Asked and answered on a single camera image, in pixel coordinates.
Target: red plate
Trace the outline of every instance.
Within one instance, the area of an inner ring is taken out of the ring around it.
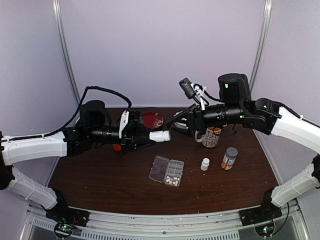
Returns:
[[[157,129],[164,124],[164,118],[157,112],[146,112],[141,115],[143,125],[149,129]]]

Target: mug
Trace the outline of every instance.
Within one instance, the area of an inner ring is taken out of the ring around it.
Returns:
[[[206,132],[204,135],[201,136],[201,138],[197,138],[198,131],[195,132],[194,139],[198,143],[202,143],[203,146],[207,148],[214,148],[219,141],[221,128],[218,127],[209,127],[206,129]]]

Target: wall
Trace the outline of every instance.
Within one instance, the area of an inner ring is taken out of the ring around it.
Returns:
[[[76,109],[64,66],[51,1],[0,1],[0,130],[21,136],[49,132]],[[17,164],[45,184],[54,164],[46,158]],[[28,203],[0,192],[2,240],[18,239]]]
[[[320,1],[274,1],[269,34],[253,89],[254,99],[285,103],[320,123]],[[315,152],[290,140],[263,136],[283,182],[301,172]],[[311,239],[320,239],[319,190],[298,198]]]
[[[218,76],[250,77],[264,1],[61,0],[80,95],[88,85],[119,91],[134,106],[189,106],[184,77],[218,96]],[[105,93],[109,107],[125,102]]]

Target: pill organizer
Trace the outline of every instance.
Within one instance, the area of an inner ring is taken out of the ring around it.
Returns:
[[[156,156],[149,178],[168,186],[178,187],[183,174],[184,162],[179,160],[169,160],[163,156]]]

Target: dark brown tabletop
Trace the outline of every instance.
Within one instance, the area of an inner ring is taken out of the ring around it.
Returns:
[[[179,108],[139,108],[158,112],[170,120]],[[115,121],[122,109],[109,110]],[[252,207],[277,186],[268,160],[251,129],[232,126],[222,130],[218,145],[206,148],[193,137],[171,132],[171,141],[129,152],[115,152],[104,145],[75,157],[59,160],[49,186],[59,189],[70,206],[89,210],[146,215],[194,214]],[[221,161],[228,147],[238,150],[233,168]],[[179,187],[149,179],[155,156],[184,161]],[[203,158],[210,159],[201,171]]]

